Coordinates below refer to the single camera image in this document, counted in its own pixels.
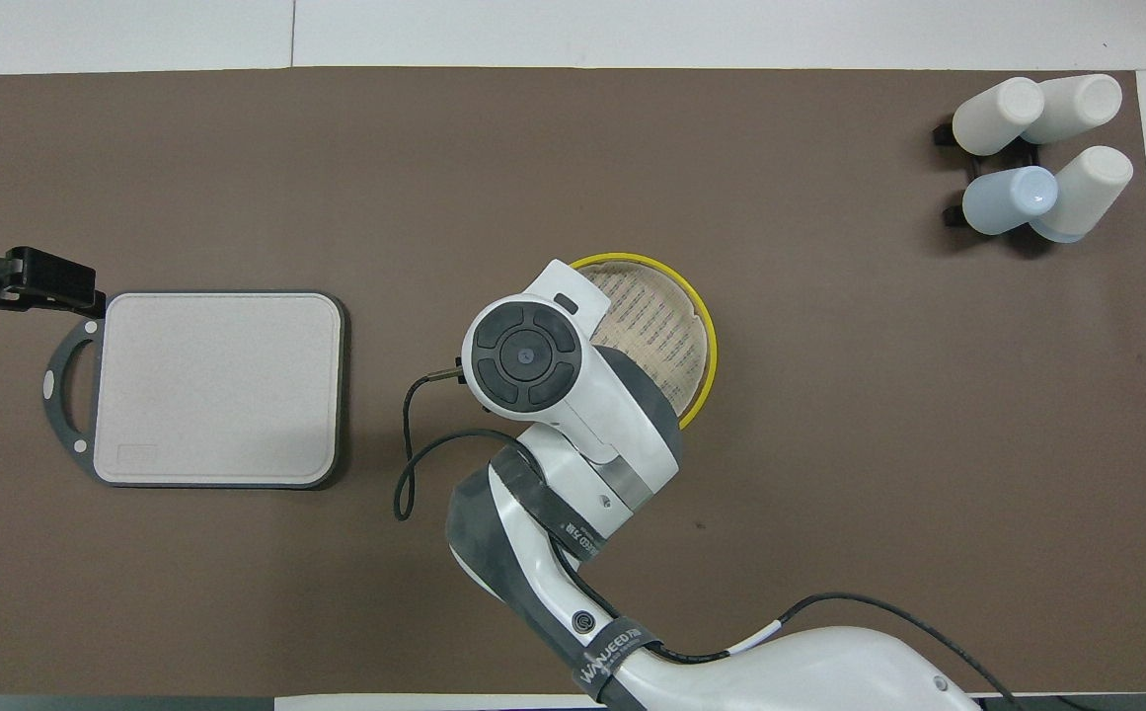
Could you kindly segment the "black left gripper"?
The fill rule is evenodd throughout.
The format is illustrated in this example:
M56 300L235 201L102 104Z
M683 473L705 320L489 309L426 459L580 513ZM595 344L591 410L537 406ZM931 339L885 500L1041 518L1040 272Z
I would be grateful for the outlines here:
M0 310L48 308L104 317L107 296L95 289L95 269L31 247L0 257Z

